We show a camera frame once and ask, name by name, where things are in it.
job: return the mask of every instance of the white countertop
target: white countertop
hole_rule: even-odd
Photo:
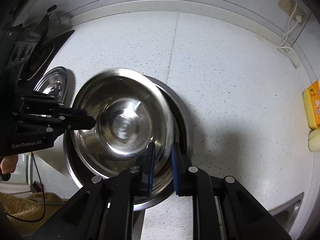
[[[308,195],[314,155],[308,150],[304,88],[276,45],[238,26],[177,12],[119,14],[73,29],[48,70],[72,70],[75,93],[107,68],[155,77],[192,114],[193,165],[213,176],[234,176],[267,209]],[[62,137],[39,154],[66,174]],[[192,238],[190,198],[173,195],[146,210],[141,239],[164,238]]]

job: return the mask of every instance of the socket panel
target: socket panel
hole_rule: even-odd
[[[280,0],[279,2],[279,6],[285,11],[287,12],[287,14],[291,15],[293,10],[294,10],[294,7],[295,7],[296,3],[294,0]],[[297,15],[300,15],[302,20],[301,20],[301,23],[299,23],[300,25],[302,25],[303,21],[307,18],[306,14],[304,13],[304,11],[302,11],[302,9],[297,6],[297,9],[293,15],[293,19],[295,19],[295,17]]]

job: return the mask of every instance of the human hand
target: human hand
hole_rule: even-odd
[[[18,155],[10,155],[3,157],[1,161],[0,167],[2,170],[2,174],[14,173],[17,167]]]

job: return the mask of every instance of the metal bowl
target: metal bowl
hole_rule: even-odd
[[[146,153],[149,142],[156,144],[155,175],[166,165],[174,136],[172,114],[148,78],[109,69],[83,85],[72,107],[96,120],[91,130],[71,133],[79,157],[94,174],[118,175]]]
[[[54,96],[57,101],[63,103],[68,85],[68,71],[64,67],[55,67],[39,80],[34,90]]]
[[[157,79],[148,78],[158,87],[170,107],[175,127],[174,137],[175,141],[179,142],[181,154],[191,157],[194,148],[193,124],[186,106],[179,96],[167,85]],[[91,178],[95,174],[89,171],[79,158],[71,141],[70,131],[67,131],[64,135],[64,153],[69,173],[78,187],[80,188],[86,183],[91,183]],[[155,180],[158,180],[161,183],[157,183],[158,187],[154,187],[154,191],[150,197],[136,197],[134,199],[134,211],[157,205],[173,193],[174,189],[170,160],[163,168],[163,171],[164,174],[162,176],[155,177]]]

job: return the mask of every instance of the brown towel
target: brown towel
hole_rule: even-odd
[[[34,233],[67,201],[65,199],[61,199],[54,193],[45,193],[44,197],[45,215],[41,221],[29,223],[9,217],[12,225],[21,235]],[[0,192],[0,202],[6,213],[24,220],[37,220],[42,217],[43,214],[42,193],[34,193],[27,199],[23,199]]]

